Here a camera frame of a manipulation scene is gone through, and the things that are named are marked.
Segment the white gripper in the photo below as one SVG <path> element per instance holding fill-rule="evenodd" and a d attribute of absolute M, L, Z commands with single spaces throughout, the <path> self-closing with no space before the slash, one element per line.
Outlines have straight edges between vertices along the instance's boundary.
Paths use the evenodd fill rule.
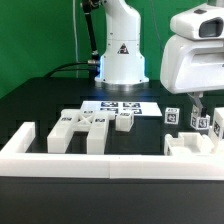
<path fill-rule="evenodd" d="M 202 92 L 224 89 L 224 41 L 172 36 L 164 49 L 160 81 L 173 94 L 189 93 L 192 112 L 203 117 Z"/>

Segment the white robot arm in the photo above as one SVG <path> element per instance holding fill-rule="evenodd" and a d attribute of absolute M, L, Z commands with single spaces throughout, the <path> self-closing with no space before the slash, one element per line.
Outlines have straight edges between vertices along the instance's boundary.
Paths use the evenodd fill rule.
<path fill-rule="evenodd" d="M 125 0 L 82 0 L 92 57 L 99 62 L 98 86 L 129 90 L 149 82 L 140 53 L 140 14 Z M 106 51 L 97 51 L 91 12 L 102 6 L 106 14 Z M 224 0 L 206 3 L 172 17 L 174 35 L 167 41 L 160 81 L 171 93 L 188 94 L 193 112 L 201 117 L 205 91 L 224 89 Z"/>

